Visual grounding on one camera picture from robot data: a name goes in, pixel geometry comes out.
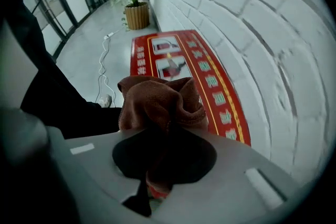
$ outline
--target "woven basket planter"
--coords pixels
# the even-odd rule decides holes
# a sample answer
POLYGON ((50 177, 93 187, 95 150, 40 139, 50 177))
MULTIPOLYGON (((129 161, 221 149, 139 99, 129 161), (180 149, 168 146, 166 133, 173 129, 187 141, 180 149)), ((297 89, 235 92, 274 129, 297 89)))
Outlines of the woven basket planter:
POLYGON ((139 7, 125 8, 128 27, 131 30, 138 30, 149 25, 148 3, 141 2, 139 7))

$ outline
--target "brown towel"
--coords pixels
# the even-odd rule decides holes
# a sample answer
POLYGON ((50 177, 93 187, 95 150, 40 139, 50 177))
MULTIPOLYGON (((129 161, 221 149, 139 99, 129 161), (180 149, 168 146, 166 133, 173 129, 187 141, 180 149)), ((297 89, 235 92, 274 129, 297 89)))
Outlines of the brown towel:
POLYGON ((130 76, 118 83, 125 99, 119 128, 141 129, 156 124, 166 134, 171 122, 207 130, 204 107, 193 78, 167 81, 150 76, 130 76))

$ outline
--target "white chinese character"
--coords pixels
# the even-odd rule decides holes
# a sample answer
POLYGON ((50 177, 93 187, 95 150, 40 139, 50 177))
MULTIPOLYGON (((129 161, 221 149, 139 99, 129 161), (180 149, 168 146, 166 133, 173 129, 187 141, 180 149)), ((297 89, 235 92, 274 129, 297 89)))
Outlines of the white chinese character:
POLYGON ((144 52, 138 52, 138 59, 140 58, 145 58, 145 53, 144 52))
POLYGON ((196 43, 193 41, 187 41, 189 48, 195 48, 197 47, 196 43))
POLYGON ((219 115, 221 116, 220 120, 223 124, 231 123, 231 114, 228 110, 225 110, 225 113, 220 112, 219 115))
POLYGON ((146 74, 146 67, 139 67, 138 75, 145 75, 145 74, 146 74))
POLYGON ((207 76, 205 80, 208 83, 209 88, 218 86, 218 81, 215 76, 207 76))
POLYGON ((209 63, 205 61, 198 62, 200 69, 204 72, 211 70, 209 63))
POLYGON ((226 138, 229 138, 231 140, 236 140, 236 138, 237 138, 236 130, 231 129, 230 131, 226 131, 225 136, 226 136, 226 138))
POLYGON ((202 57, 202 53, 199 50, 193 50, 192 52, 196 59, 202 57))
POLYGON ((140 67, 140 66, 145 66, 146 65, 146 61, 145 61, 145 59, 140 59, 140 60, 138 60, 138 67, 140 67))
POLYGON ((213 93, 212 96, 214 97, 215 103, 216 103, 217 106, 226 103, 224 95, 223 95, 222 92, 213 93))

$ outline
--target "red object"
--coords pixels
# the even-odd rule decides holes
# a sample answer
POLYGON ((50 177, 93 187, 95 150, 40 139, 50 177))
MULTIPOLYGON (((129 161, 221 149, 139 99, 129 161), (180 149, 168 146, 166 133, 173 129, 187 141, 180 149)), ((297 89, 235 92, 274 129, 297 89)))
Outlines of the red object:
POLYGON ((197 31, 157 33, 133 39, 132 76, 161 76, 172 80, 186 72, 195 79, 208 117, 209 132, 251 145, 247 122, 235 89, 221 63, 197 31), (180 51, 176 51, 175 45, 171 47, 172 52, 165 48, 166 53, 155 55, 152 40, 163 37, 175 39, 180 51), (182 56, 186 65, 178 62, 182 56), (159 67, 165 59, 165 66, 159 67))

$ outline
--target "person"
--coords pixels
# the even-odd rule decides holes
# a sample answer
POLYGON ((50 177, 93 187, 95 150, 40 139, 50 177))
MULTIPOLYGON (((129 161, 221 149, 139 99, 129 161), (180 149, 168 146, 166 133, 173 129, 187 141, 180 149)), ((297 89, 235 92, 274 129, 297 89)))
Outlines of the person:
POLYGON ((109 108, 110 97, 101 100, 101 105, 87 102, 47 52, 37 19, 23 0, 8 0, 7 3, 4 17, 22 49, 38 68, 21 109, 37 116, 45 125, 59 128, 65 139, 118 131, 121 108, 109 108))

